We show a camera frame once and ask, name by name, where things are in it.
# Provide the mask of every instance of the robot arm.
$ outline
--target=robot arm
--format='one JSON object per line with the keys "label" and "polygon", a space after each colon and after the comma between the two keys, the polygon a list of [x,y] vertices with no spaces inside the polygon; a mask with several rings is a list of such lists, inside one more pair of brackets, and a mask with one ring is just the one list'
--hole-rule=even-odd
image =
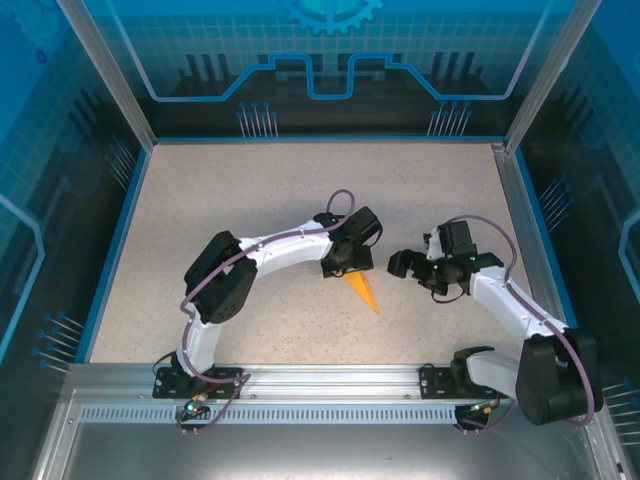
{"label": "robot arm", "polygon": [[593,338],[553,318],[508,278],[495,255],[478,254],[466,222],[440,225],[425,234],[424,241],[428,245],[426,254],[397,252],[389,261],[388,271],[405,278],[412,270],[413,278],[431,290],[432,296],[446,295],[449,285],[458,284],[464,294],[489,309],[522,345],[519,361],[484,346],[456,352],[451,372],[461,391],[468,385],[491,387],[517,399],[524,415],[536,425],[584,414],[586,392],[582,381],[566,349],[547,326],[551,324],[578,353],[591,383],[595,410],[602,408]]}
{"label": "robot arm", "polygon": [[[195,370],[205,373],[212,368],[224,322],[242,309],[253,282],[259,278],[312,260],[320,261],[324,277],[373,268],[370,247],[364,243],[382,227],[368,207],[362,207],[336,230],[305,233],[327,228],[340,218],[331,213],[320,213],[299,227],[273,235],[236,239],[225,231],[213,237],[185,274],[187,294],[224,261],[255,245],[264,243],[264,246],[247,253],[217,275],[187,306],[194,314],[187,337],[187,352]],[[180,376],[193,377],[181,348],[176,350],[172,364]]]}

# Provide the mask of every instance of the glass panel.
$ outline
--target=glass panel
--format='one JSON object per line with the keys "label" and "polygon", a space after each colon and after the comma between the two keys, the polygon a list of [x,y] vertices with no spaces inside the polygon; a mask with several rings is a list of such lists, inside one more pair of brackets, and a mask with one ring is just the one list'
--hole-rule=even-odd
{"label": "glass panel", "polygon": [[2,7],[0,464],[3,479],[24,479],[77,348],[140,145],[57,4]]}
{"label": "glass panel", "polygon": [[[598,340],[605,384],[640,385],[640,4],[602,2],[522,152],[577,323]],[[624,443],[637,400],[607,390]],[[640,449],[628,445],[638,468]]]}
{"label": "glass panel", "polygon": [[90,0],[159,136],[504,135],[574,0]]}

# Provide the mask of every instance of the orange object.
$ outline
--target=orange object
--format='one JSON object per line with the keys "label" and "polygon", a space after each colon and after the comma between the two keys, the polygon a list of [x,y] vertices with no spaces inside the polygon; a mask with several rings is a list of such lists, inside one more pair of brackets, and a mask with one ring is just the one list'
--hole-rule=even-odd
{"label": "orange object", "polygon": [[373,294],[371,293],[369,282],[367,282],[367,277],[364,276],[364,272],[345,273],[343,278],[349,285],[351,285],[351,288],[353,288],[356,293],[360,295],[365,302],[367,302],[367,305],[371,307],[371,310],[376,313],[380,313],[378,311],[376,301],[373,298]]}

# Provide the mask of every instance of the beige work surface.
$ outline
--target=beige work surface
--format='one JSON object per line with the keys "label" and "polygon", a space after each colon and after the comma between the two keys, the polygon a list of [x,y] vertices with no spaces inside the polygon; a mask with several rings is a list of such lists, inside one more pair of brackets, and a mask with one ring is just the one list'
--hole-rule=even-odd
{"label": "beige work surface", "polygon": [[[367,278],[375,314],[346,281],[322,278],[318,262],[258,280],[225,324],[221,363],[403,364],[448,362],[460,348],[519,349],[479,303],[437,305],[415,280],[386,272],[400,249],[424,251],[422,233],[449,218],[487,216],[513,234],[489,145],[312,143],[162,145],[135,208],[92,362],[153,362],[174,350],[184,272],[216,233],[254,237],[295,227],[348,188],[384,226]],[[347,200],[334,204],[343,212]],[[507,243],[471,222],[480,251],[509,261]],[[521,264],[514,278],[529,290]],[[457,287],[452,294],[457,294]]]}

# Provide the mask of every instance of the enclosure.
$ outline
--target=enclosure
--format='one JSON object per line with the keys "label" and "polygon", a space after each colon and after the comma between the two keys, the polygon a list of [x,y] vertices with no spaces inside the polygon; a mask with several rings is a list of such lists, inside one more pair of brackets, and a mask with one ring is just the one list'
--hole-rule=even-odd
{"label": "enclosure", "polygon": [[[637,2],[2,6],[6,478],[637,477]],[[295,228],[339,188],[384,227],[379,313],[317,262],[260,279],[216,348],[252,378],[183,438],[152,366],[180,346],[185,272],[216,233]],[[521,351],[473,298],[386,271],[461,214],[503,226],[513,279],[596,339],[606,404],[586,427],[516,408],[476,438],[454,424],[479,398],[422,398],[425,364]]]}

